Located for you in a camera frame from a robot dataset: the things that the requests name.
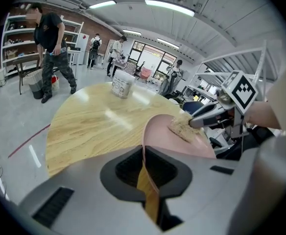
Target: backpack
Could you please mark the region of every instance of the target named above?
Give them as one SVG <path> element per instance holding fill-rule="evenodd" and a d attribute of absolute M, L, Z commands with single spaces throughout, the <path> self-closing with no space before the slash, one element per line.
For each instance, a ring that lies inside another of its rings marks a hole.
<path fill-rule="evenodd" d="M 93 46 L 92 46 L 92 49 L 98 49 L 99 46 L 100 46 L 100 43 L 99 43 L 100 40 L 95 40 L 94 43 L 93 43 Z"/>

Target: red line on floor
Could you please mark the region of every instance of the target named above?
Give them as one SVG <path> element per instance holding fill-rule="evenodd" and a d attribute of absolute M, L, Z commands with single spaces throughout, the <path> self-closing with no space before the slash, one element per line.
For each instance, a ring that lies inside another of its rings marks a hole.
<path fill-rule="evenodd" d="M 35 133 L 34 135 L 32 135 L 29 139 L 27 139 L 25 142 L 23 142 L 17 149 L 15 149 L 9 156 L 8 158 L 10 158 L 12 155 L 14 155 L 17 151 L 19 151 L 22 146 L 24 146 L 27 142 L 29 142 L 32 138 L 34 138 L 36 135 L 40 134 L 42 131 L 46 130 L 47 128 L 49 128 L 50 124 L 45 126 L 43 129 L 39 130 L 37 133 Z"/>

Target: concrete floor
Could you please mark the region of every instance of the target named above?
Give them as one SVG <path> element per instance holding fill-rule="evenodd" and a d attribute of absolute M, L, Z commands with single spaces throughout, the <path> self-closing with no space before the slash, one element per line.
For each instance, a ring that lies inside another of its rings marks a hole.
<path fill-rule="evenodd" d="M 2 188 L 6 189 L 8 198 L 16 204 L 48 178 L 45 166 L 48 127 L 14 154 L 12 153 L 31 136 L 48 126 L 58 108 L 71 95 L 66 79 L 60 72 L 56 75 L 59 77 L 60 89 L 53 92 L 53 97 L 46 104 L 33 98 L 28 85 L 22 86 L 22 95 L 19 95 L 17 76 L 8 79 L 7 83 L 0 88 L 1 183 Z M 86 66 L 78 67 L 76 79 L 77 90 L 89 85 L 112 81 L 104 69 L 88 70 Z M 136 81 L 136 85 L 147 86 L 148 89 L 156 91 L 155 87 L 141 81 Z"/>

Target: man in black t-shirt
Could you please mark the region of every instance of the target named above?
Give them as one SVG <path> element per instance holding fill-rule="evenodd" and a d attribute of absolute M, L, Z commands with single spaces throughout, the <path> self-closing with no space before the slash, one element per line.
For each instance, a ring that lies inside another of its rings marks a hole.
<path fill-rule="evenodd" d="M 30 23 L 36 24 L 34 41 L 40 56 L 40 66 L 43 67 L 42 79 L 44 96 L 42 103 L 46 103 L 52 97 L 51 77 L 54 66 L 56 66 L 68 80 L 71 86 L 71 94 L 75 93 L 76 82 L 72 69 L 68 65 L 67 44 L 63 39 L 65 25 L 60 17 L 53 12 L 42 15 L 41 4 L 34 3 L 28 9 L 26 19 Z"/>

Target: ceiling light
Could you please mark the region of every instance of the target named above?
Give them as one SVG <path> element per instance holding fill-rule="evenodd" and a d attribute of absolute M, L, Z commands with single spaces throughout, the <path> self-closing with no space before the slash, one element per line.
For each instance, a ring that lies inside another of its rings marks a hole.
<path fill-rule="evenodd" d="M 176 5 L 176 4 L 171 3 L 171 2 L 160 1 L 160 0 L 145 0 L 145 3 L 147 5 L 154 5 L 154 6 L 159 6 L 159 7 L 179 11 L 179 12 L 187 14 L 191 17 L 193 17 L 195 14 L 193 10 L 191 10 L 187 7 L 181 6 L 181 5 Z"/>
<path fill-rule="evenodd" d="M 94 5 L 90 6 L 89 8 L 90 9 L 96 9 L 96 8 L 100 8 L 100 7 L 104 7 L 104 6 L 108 6 L 108 5 L 114 5 L 114 4 L 116 4 L 116 2 L 114 0 L 111 0 L 111 1 L 107 1 L 107 2 L 101 2 L 98 4 L 94 4 Z"/>
<path fill-rule="evenodd" d="M 137 32 L 137 31 L 132 31 L 132 30 L 127 30 L 127 29 L 123 29 L 124 32 L 126 33 L 131 33 L 131 34 L 137 34 L 137 35 L 142 35 L 141 33 Z"/>
<path fill-rule="evenodd" d="M 174 48 L 176 48 L 176 49 L 179 48 L 179 46 L 173 45 L 172 43 L 169 43 L 169 42 L 167 42 L 167 41 L 165 41 L 165 40 L 162 40 L 162 39 L 160 39 L 160 38 L 157 38 L 157 41 L 162 42 L 162 43 L 164 43 L 164 44 L 166 44 L 166 45 L 169 45 L 169 46 L 171 46 L 171 47 L 174 47 Z"/>

